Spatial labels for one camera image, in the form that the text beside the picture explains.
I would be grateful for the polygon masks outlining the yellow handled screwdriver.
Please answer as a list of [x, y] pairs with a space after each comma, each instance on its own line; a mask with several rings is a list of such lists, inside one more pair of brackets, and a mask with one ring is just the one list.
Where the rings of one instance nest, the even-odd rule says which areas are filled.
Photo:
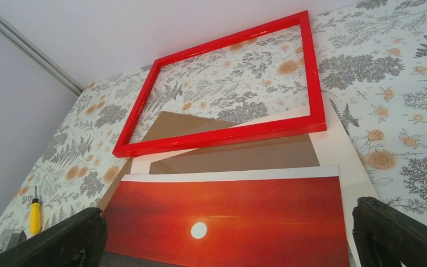
[[42, 229], [42, 218], [41, 218], [41, 204], [38, 197], [38, 186], [34, 187], [34, 197], [30, 205], [29, 214], [29, 233], [36, 235], [41, 232]]

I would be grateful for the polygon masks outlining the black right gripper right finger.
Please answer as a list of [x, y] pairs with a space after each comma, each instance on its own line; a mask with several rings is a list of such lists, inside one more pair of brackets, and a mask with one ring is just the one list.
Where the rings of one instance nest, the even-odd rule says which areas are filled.
[[427, 226], [374, 197], [360, 197], [352, 235], [361, 266], [427, 266]]

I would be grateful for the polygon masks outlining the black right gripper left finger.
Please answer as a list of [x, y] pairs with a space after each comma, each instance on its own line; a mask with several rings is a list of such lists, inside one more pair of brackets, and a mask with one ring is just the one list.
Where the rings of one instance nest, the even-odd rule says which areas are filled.
[[102, 210], [88, 207], [0, 253], [0, 266], [99, 266], [108, 238]]

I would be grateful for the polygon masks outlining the white passe-partout mat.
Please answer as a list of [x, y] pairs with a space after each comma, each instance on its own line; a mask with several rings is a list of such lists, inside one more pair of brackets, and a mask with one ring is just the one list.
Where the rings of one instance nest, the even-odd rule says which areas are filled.
[[315, 174], [337, 172], [340, 178], [342, 204], [344, 211], [346, 237], [352, 255], [352, 265], [360, 266], [359, 256], [352, 235], [354, 219], [352, 211], [357, 205], [357, 200], [362, 196], [376, 197], [376, 191], [348, 137], [336, 112], [330, 103], [325, 104], [326, 131], [308, 134], [314, 147], [319, 166], [297, 167], [285, 169], [262, 169], [246, 171], [199, 172], [189, 174], [137, 174], [137, 164], [148, 164], [149, 161], [166, 159], [176, 151], [150, 154], [136, 157], [132, 160], [131, 171], [123, 179], [125, 181], [221, 181], [230, 179], [244, 180], [259, 174], [293, 174], [295, 177], [308, 177], [311, 172]]

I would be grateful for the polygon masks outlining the sunset photo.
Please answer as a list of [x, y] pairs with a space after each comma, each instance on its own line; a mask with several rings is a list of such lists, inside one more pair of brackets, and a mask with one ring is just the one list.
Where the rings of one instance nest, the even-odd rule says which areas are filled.
[[349, 266], [339, 171], [132, 174], [103, 211], [106, 250], [183, 266]]

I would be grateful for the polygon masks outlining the red picture frame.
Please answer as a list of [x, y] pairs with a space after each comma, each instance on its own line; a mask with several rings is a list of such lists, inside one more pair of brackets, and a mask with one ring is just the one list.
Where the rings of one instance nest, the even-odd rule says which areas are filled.
[[[165, 139], [130, 143], [131, 136], [145, 109], [147, 100], [162, 67], [291, 26], [299, 26], [301, 31], [307, 92], [309, 97], [309, 115]], [[302, 11], [156, 59], [138, 94], [135, 104], [113, 148], [112, 154], [117, 158], [137, 157], [170, 151], [231, 145], [241, 142], [309, 134], [325, 131], [326, 129], [326, 115], [316, 63], [310, 17], [308, 11]]]

